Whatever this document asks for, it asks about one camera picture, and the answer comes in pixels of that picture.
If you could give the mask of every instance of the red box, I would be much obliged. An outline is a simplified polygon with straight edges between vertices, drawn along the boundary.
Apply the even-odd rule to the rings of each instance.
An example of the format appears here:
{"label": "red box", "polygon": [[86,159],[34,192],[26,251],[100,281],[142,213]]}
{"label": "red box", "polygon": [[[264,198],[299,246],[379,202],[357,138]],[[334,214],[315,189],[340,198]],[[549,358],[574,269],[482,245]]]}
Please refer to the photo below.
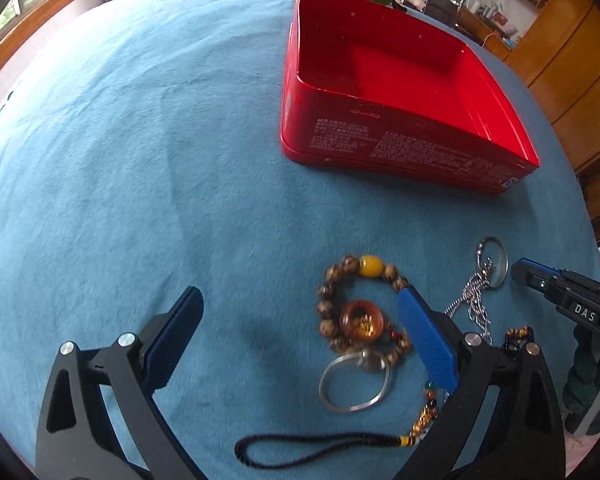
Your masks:
{"label": "red box", "polygon": [[301,164],[492,194],[540,165],[471,48],[366,0],[296,1],[282,102],[282,151]]}

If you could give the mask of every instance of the bed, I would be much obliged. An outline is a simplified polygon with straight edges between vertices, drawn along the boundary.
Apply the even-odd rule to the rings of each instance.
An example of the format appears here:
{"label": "bed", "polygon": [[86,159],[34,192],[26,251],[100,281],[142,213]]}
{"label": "bed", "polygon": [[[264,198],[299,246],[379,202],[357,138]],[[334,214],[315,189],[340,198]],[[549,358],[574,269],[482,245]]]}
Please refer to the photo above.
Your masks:
{"label": "bed", "polygon": [[[542,160],[504,195],[286,160],[277,132],[294,2],[104,4],[60,32],[5,99],[0,430],[30,464],[59,345],[111,344],[166,312],[187,285],[202,291],[205,315],[155,400],[202,471],[231,480],[264,476],[234,457],[247,434],[399,434],[419,413],[427,375],[415,354],[371,410],[341,416],[318,400],[333,355],[317,332],[315,288],[344,254],[394,262],[435,310],[458,297],[485,235],[503,240],[512,261],[600,279],[584,200],[549,123],[518,78],[477,46]],[[362,282],[348,294],[396,319],[387,289]],[[510,280],[484,301],[495,344],[508,328],[534,327],[560,391],[571,323]],[[475,329],[464,311],[456,319]],[[110,392],[106,399],[125,452],[142,463]],[[488,418],[460,462],[475,454]],[[410,452],[349,451],[276,478],[388,479]]]}

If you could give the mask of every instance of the chair backrest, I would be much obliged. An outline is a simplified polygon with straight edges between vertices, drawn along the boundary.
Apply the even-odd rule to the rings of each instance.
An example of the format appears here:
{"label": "chair backrest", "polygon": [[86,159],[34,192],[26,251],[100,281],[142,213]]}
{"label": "chair backrest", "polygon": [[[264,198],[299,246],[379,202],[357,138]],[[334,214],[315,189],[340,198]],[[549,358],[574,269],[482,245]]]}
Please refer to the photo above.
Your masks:
{"label": "chair backrest", "polygon": [[427,0],[424,13],[453,28],[465,0]]}

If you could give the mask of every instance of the silver screw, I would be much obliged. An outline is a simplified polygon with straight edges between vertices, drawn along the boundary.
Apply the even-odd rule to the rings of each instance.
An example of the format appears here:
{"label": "silver screw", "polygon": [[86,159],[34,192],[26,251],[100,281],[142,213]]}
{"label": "silver screw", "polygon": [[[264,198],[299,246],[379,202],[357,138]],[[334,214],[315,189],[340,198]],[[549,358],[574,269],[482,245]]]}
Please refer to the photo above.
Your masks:
{"label": "silver screw", "polygon": [[136,342],[136,336],[131,332],[125,332],[118,338],[118,344],[120,346],[131,346]]}
{"label": "silver screw", "polygon": [[540,347],[536,343],[527,343],[526,352],[531,355],[538,355],[540,353]]}
{"label": "silver screw", "polygon": [[69,355],[75,349],[73,341],[65,341],[60,345],[60,353],[62,355]]}
{"label": "silver screw", "polygon": [[469,332],[464,336],[464,342],[469,346],[478,346],[480,343],[482,343],[482,338],[473,332]]}

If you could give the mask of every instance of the wooden desk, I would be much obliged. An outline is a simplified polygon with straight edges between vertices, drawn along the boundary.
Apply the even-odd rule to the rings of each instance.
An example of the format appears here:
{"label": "wooden desk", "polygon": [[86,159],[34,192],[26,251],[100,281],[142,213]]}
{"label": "wooden desk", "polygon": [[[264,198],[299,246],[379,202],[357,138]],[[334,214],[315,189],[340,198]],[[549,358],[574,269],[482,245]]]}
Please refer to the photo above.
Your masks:
{"label": "wooden desk", "polygon": [[458,25],[483,42],[484,47],[499,60],[504,61],[512,51],[512,49],[507,46],[499,36],[494,34],[494,29],[491,28],[485,21],[483,21],[480,16],[472,14],[464,7],[460,9]]}

